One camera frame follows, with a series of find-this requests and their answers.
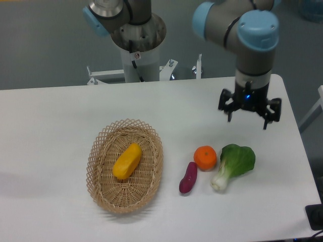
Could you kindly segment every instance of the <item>purple sweet potato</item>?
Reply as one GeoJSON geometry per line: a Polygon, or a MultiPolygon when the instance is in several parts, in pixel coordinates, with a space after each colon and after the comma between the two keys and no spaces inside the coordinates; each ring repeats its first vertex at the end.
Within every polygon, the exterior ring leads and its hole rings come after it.
{"type": "Polygon", "coordinates": [[[180,182],[180,192],[185,194],[192,190],[197,179],[197,165],[190,162],[187,166],[185,176],[180,182]]]}

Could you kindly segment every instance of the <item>blue joint cap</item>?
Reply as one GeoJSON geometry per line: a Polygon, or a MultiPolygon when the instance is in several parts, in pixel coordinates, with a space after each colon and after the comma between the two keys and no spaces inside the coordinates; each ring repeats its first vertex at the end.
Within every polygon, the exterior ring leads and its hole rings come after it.
{"type": "Polygon", "coordinates": [[[109,35],[109,32],[105,27],[99,22],[99,20],[93,15],[93,13],[87,7],[83,8],[83,15],[86,22],[95,31],[98,36],[105,37],[109,35]]]}
{"type": "Polygon", "coordinates": [[[237,34],[248,48],[259,52],[270,51],[278,44],[279,22],[271,12],[252,10],[241,16],[237,34]]]}
{"type": "Polygon", "coordinates": [[[281,4],[282,0],[274,0],[274,6],[273,9],[278,6],[279,4],[281,4]]]}
{"type": "Polygon", "coordinates": [[[201,38],[205,39],[205,24],[206,18],[210,8],[213,6],[214,3],[211,2],[204,2],[194,12],[192,26],[194,32],[200,36],[201,38]]]}

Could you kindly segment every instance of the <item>orange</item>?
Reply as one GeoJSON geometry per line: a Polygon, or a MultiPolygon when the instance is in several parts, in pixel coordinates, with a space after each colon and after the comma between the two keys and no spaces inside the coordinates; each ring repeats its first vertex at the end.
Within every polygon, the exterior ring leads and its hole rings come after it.
{"type": "Polygon", "coordinates": [[[194,153],[194,161],[201,170],[208,170],[217,163],[217,153],[211,146],[198,147],[194,153]]]}

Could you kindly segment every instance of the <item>white table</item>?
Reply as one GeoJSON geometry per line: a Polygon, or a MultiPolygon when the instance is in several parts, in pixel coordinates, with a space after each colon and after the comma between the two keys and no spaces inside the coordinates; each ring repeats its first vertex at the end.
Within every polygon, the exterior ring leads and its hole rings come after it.
{"type": "Polygon", "coordinates": [[[231,123],[217,110],[234,78],[0,91],[0,241],[259,241],[311,236],[304,207],[320,203],[282,79],[279,123],[262,129],[256,113],[231,123]],[[159,190],[143,210],[114,216],[86,187],[87,158],[110,123],[140,119],[164,147],[159,190]],[[193,152],[211,145],[250,146],[255,169],[224,194],[199,171],[192,193],[178,185],[193,152]]]}

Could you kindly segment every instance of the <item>woven basket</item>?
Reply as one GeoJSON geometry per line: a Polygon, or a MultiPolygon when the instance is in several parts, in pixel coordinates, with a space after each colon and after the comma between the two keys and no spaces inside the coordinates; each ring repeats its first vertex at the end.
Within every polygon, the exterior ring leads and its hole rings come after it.
{"type": "Polygon", "coordinates": [[[132,212],[152,199],[162,169],[163,147],[156,131],[140,120],[121,120],[103,129],[94,141],[87,165],[87,188],[103,209],[132,212]],[[140,145],[141,160],[128,179],[118,180],[112,167],[132,143],[140,145]]]}

